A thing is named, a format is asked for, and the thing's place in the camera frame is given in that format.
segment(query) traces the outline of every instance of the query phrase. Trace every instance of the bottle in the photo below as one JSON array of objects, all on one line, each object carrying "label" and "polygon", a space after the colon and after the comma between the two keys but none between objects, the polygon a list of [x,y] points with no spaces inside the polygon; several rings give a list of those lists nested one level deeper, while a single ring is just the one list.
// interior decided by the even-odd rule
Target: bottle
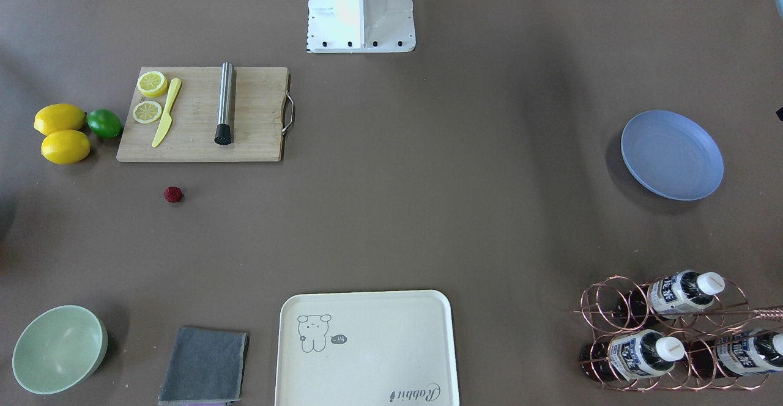
[{"label": "bottle", "polygon": [[[707,347],[715,350],[718,369]],[[692,342],[688,349],[697,378],[713,378],[713,370],[714,378],[783,372],[783,334],[775,331],[756,328],[717,342]]]},{"label": "bottle", "polygon": [[645,329],[622,334],[592,347],[590,344],[585,345],[579,354],[579,361],[584,362],[582,370],[588,377],[596,382],[610,382],[660,377],[671,371],[674,362],[683,356],[685,347],[679,339]]},{"label": "bottle", "polygon": [[644,322],[644,328],[667,319],[676,319],[676,316],[668,314],[693,313],[709,308],[715,295],[724,291],[726,283],[721,275],[713,271],[700,275],[694,270],[685,270],[640,288],[646,291],[647,302],[639,289],[628,294],[627,304],[623,298],[617,301],[615,317],[624,322],[627,320],[627,328],[641,325],[648,309],[649,316]]}]

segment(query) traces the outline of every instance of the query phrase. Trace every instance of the black rubber tip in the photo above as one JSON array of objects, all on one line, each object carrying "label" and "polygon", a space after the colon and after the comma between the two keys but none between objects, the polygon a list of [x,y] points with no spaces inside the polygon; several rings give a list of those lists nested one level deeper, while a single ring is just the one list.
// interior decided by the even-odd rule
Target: black rubber tip
[{"label": "black rubber tip", "polygon": [[229,127],[229,125],[218,125],[218,130],[215,131],[215,143],[231,144],[231,127]]}]

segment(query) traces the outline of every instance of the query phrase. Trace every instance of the cartoon bear drawing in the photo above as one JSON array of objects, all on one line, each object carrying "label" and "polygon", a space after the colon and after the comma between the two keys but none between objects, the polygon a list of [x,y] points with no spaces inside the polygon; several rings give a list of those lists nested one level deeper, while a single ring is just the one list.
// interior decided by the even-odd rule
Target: cartoon bear drawing
[{"label": "cartoon bear drawing", "polygon": [[323,351],[327,347],[331,314],[299,316],[297,320],[299,320],[299,340],[302,342],[302,351],[305,353]]}]

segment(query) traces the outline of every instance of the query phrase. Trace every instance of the tray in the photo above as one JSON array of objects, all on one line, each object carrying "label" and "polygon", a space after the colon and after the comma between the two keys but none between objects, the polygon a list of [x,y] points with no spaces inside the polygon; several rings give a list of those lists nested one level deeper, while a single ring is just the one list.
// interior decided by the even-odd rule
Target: tray
[{"label": "tray", "polygon": [[[215,143],[220,98],[220,67],[143,67],[168,80],[181,78],[171,118],[174,122],[158,147],[152,147],[159,121],[138,124],[133,108],[142,100],[166,102],[166,94],[146,99],[134,89],[128,119],[117,150],[119,161],[280,161],[283,108],[288,97],[288,68],[235,68],[233,143]],[[294,120],[293,103],[291,122]]]},{"label": "tray", "polygon": [[296,295],[280,311],[276,406],[457,406],[447,298],[436,290]]}]

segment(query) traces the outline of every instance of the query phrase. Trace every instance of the lime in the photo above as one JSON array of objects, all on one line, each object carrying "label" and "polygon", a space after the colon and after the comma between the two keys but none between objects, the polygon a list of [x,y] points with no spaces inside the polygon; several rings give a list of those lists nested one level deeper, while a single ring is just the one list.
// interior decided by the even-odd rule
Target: lime
[{"label": "lime", "polygon": [[133,108],[133,119],[140,124],[151,124],[160,118],[163,108],[155,100],[145,100]]},{"label": "lime", "polygon": [[35,115],[33,127],[48,136],[62,130],[80,130],[84,126],[84,111],[69,103],[57,103],[42,108]]},{"label": "lime", "polygon": [[104,139],[115,138],[122,133],[120,118],[107,109],[96,109],[87,114],[87,126],[96,136]]},{"label": "lime", "polygon": [[52,163],[76,163],[88,153],[90,153],[90,140],[84,133],[75,130],[51,133],[41,143],[41,154]]},{"label": "lime", "polygon": [[168,80],[161,72],[146,72],[139,76],[136,88],[147,97],[158,97],[166,93]]}]

